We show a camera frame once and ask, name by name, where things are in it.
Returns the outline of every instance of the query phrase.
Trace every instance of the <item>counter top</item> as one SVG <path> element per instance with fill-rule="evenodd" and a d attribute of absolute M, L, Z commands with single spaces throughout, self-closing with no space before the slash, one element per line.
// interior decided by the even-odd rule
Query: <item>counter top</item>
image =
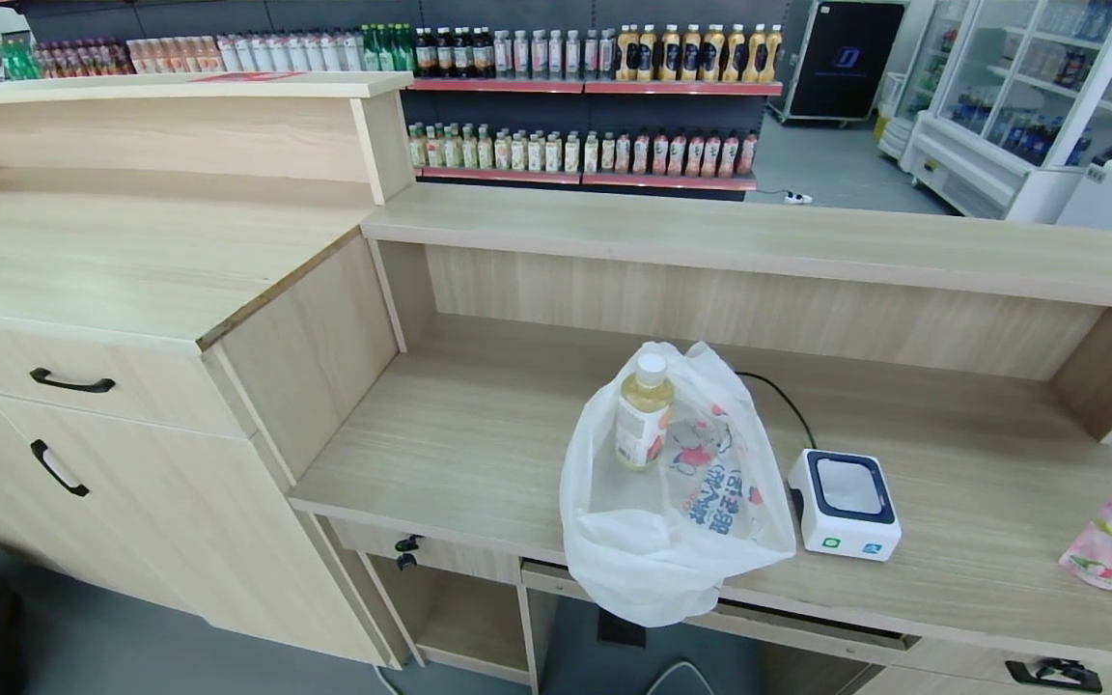
<path fill-rule="evenodd" d="M 207 348 L 371 209 L 347 181 L 0 170 L 0 318 Z"/>
<path fill-rule="evenodd" d="M 413 82 L 414 76 L 405 71 L 73 77 L 0 82 L 0 105 L 212 97 L 366 99 Z"/>
<path fill-rule="evenodd" d="M 865 210 L 415 185 L 363 234 L 1112 307 L 1112 232 Z"/>
<path fill-rule="evenodd" d="M 639 338 L 440 316 L 378 378 L 292 506 L 565 564 L 559 473 L 586 400 Z M 1045 384 L 725 347 L 775 378 L 824 448 L 886 469 L 903 542 L 886 564 L 800 549 L 724 597 L 1021 653 L 1112 663 L 1112 594 L 1059 555 L 1112 494 L 1112 453 Z M 781 469 L 806 445 L 754 391 Z"/>

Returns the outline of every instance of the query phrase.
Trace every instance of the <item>drink bottle row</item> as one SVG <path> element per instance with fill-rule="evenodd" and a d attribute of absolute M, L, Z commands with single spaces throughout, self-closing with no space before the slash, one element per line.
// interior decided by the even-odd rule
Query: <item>drink bottle row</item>
<path fill-rule="evenodd" d="M 642 128 L 629 133 L 589 131 L 584 140 L 577 131 L 559 132 L 498 130 L 490 133 L 486 123 L 414 123 L 410 131 L 410 159 L 415 167 L 471 168 L 471 170 L 512 170 L 516 172 L 618 172 L 618 175 L 684 176 L 732 178 L 746 176 L 754 167 L 757 131 L 744 138 L 736 131 L 719 138 L 718 130 L 706 136 L 684 128 L 667 137 L 666 128 L 649 136 Z"/>

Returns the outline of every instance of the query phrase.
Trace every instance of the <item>refrigerator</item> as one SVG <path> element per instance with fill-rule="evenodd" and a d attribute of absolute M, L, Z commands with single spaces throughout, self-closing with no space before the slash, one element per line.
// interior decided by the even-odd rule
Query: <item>refrigerator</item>
<path fill-rule="evenodd" d="M 1112 0 L 972 0 L 900 167 L 965 216 L 1053 224 L 1112 146 Z"/>

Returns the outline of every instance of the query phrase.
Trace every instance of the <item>bottle cap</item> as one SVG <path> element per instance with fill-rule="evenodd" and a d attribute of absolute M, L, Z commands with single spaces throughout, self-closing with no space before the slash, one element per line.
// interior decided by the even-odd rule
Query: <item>bottle cap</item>
<path fill-rule="evenodd" d="M 654 353 L 645 353 L 637 357 L 637 384 L 658 386 L 667 378 L 667 360 Z"/>

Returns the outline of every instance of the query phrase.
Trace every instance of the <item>cabinet door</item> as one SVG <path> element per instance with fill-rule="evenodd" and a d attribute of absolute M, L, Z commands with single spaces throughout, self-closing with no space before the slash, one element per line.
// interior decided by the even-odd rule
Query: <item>cabinet door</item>
<path fill-rule="evenodd" d="M 78 485 L 72 478 L 68 484 Z M 97 518 L 87 498 L 68 493 L 46 471 L 30 441 L 1 414 L 0 549 L 146 602 L 182 607 L 131 545 Z"/>
<path fill-rule="evenodd" d="M 216 627 L 384 664 L 246 439 L 0 397 L 191 610 Z"/>

